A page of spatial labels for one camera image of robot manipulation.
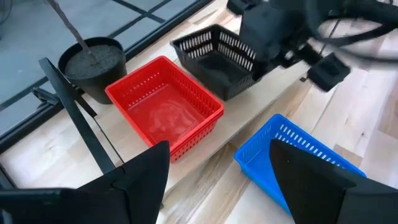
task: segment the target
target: black metal frame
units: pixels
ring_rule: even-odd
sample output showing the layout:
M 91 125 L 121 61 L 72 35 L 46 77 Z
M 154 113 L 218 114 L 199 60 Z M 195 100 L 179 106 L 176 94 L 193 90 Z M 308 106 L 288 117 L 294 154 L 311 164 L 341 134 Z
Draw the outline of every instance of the black metal frame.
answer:
M 181 22 L 183 22 L 185 19 L 188 19 L 190 16 L 192 16 L 194 13 L 196 13 L 199 9 L 203 8 L 213 0 L 196 0 L 194 3 L 192 3 L 190 6 L 188 6 L 185 10 L 182 12 L 179 12 L 177 15 L 173 16 L 171 19 L 164 21 L 163 19 L 153 15 L 153 12 L 158 10 L 160 7 L 164 6 L 171 0 L 164 0 L 157 6 L 153 7 L 152 9 L 148 11 L 144 11 L 142 9 L 139 9 L 135 6 L 132 6 L 128 3 L 126 3 L 123 0 L 113 0 L 117 3 L 122 4 L 123 6 L 126 6 L 132 10 L 137 11 L 138 13 L 141 14 L 137 19 L 134 19 L 133 21 L 129 22 L 123 27 L 120 27 L 118 30 L 113 32 L 112 34 L 109 35 L 109 37 L 116 37 L 118 34 L 122 33 L 123 31 L 127 30 L 131 26 L 133 26 L 135 23 L 139 22 L 141 19 L 148 17 L 151 18 L 157 22 L 163 22 L 162 26 L 158 27 L 156 30 L 152 31 L 150 34 L 146 35 L 143 37 L 141 40 L 136 42 L 135 44 L 131 45 L 128 47 L 124 53 L 126 54 L 126 59 L 130 60 L 143 50 L 145 50 L 148 46 L 153 44 L 155 41 L 160 39 L 163 35 L 171 31 L 175 26 L 179 25 Z M 46 83 L 48 81 L 47 77 L 43 77 L 31 86 L 28 86 L 25 90 L 22 90 L 20 93 L 18 93 L 16 96 L 12 97 L 10 100 L 7 100 L 6 102 L 0 104 L 0 111 L 4 110 L 7 108 L 9 105 L 17 102 L 20 100 L 22 97 L 28 95 L 31 90 L 34 87 L 39 87 Z M 58 101 L 56 104 L 54 103 L 49 103 L 49 102 L 43 102 L 39 108 L 32 113 L 30 116 L 26 117 L 23 119 L 21 122 L 16 124 L 14 127 L 12 127 L 10 130 L 6 131 L 4 134 L 0 136 L 0 154 L 5 152 L 7 149 L 9 149 L 11 146 L 13 146 L 15 143 L 17 143 L 19 140 L 27 136 L 29 133 L 34 131 L 36 128 L 44 124 L 46 121 L 48 121 L 50 118 L 55 116 L 58 112 L 60 112 L 63 109 L 63 105 L 60 101 Z M 10 188 L 10 187 L 16 187 L 16 185 L 12 182 L 11 178 L 7 175 L 7 172 L 0 166 L 0 188 Z

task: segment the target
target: blue basket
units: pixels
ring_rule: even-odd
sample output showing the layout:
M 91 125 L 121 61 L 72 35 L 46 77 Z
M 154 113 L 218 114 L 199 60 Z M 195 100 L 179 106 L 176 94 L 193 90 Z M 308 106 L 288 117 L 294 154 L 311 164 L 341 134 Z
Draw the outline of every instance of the blue basket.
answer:
M 280 114 L 275 114 L 236 152 L 235 159 L 241 165 L 242 171 L 289 214 L 291 214 L 290 210 L 280 191 L 271 160 L 269 159 L 271 139 L 280 139 L 336 166 L 366 177 L 354 165 L 307 134 L 287 118 Z

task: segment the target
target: light wood surface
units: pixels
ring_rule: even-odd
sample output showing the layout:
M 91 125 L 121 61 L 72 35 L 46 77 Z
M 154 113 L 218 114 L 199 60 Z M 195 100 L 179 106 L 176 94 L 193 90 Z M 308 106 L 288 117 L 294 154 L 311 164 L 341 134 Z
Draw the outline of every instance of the light wood surface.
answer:
M 169 41 L 219 23 L 239 30 L 240 18 L 215 0 L 152 47 L 130 60 L 134 70 L 158 55 L 177 61 Z M 331 31 L 331 25 L 322 27 Z M 367 30 L 369 26 L 342 22 L 337 35 Z M 397 50 L 398 35 L 351 46 L 375 55 Z M 312 42 L 315 48 L 322 46 Z M 344 55 L 355 68 L 346 80 L 324 93 L 297 79 L 306 71 L 302 63 L 276 70 L 248 91 L 225 104 L 225 115 L 215 130 L 192 152 L 170 167 L 165 207 L 158 223 L 294 223 L 276 203 L 251 182 L 233 155 L 273 114 L 281 113 L 363 170 L 370 179 L 398 187 L 398 76 L 385 69 Z M 113 106 L 99 105 L 84 96 L 99 113 L 96 118 L 125 160 L 147 147 Z M 93 121 L 91 127 L 115 164 L 115 153 Z M 101 175 L 65 111 L 0 156 L 0 162 L 20 187 L 78 187 Z

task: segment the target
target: red basket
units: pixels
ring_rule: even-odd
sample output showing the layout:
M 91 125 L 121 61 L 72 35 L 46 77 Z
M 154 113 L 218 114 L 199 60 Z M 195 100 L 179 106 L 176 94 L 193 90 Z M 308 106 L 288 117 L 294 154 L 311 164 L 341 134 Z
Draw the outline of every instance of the red basket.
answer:
M 158 57 L 106 88 L 106 94 L 151 147 L 169 140 L 171 161 L 210 133 L 222 103 L 166 57 Z

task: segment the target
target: soil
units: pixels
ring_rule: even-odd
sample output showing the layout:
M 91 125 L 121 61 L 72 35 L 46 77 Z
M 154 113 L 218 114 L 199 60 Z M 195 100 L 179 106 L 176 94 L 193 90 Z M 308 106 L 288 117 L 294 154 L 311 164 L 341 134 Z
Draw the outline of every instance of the soil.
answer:
M 98 59 L 98 63 L 93 64 L 92 58 L 86 52 L 81 51 L 67 63 L 65 76 L 75 80 L 97 77 L 115 67 L 124 57 L 123 52 L 115 46 L 97 45 L 90 49 Z

